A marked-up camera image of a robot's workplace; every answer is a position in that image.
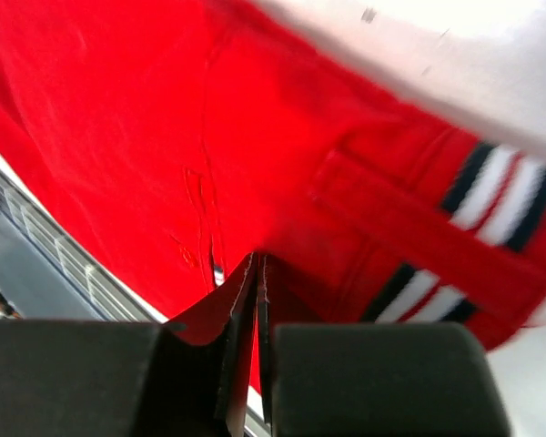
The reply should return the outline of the red trousers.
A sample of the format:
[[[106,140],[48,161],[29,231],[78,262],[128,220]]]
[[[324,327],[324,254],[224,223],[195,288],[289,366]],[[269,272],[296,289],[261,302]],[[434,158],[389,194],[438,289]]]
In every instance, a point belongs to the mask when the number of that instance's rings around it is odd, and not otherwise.
[[[247,1],[0,1],[0,154],[166,315],[254,251],[328,322],[493,349],[546,302],[546,164]]]

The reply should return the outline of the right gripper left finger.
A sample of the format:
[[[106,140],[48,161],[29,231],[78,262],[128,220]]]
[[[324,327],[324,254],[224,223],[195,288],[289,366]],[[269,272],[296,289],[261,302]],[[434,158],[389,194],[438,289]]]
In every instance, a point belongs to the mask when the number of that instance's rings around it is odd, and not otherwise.
[[[258,256],[164,324],[0,320],[0,436],[240,436]]]

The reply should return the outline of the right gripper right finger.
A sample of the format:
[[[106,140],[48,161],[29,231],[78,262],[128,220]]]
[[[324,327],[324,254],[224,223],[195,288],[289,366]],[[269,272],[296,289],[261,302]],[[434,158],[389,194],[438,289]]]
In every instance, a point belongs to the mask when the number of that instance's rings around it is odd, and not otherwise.
[[[323,323],[258,267],[264,420],[275,436],[508,436],[483,348],[456,323]]]

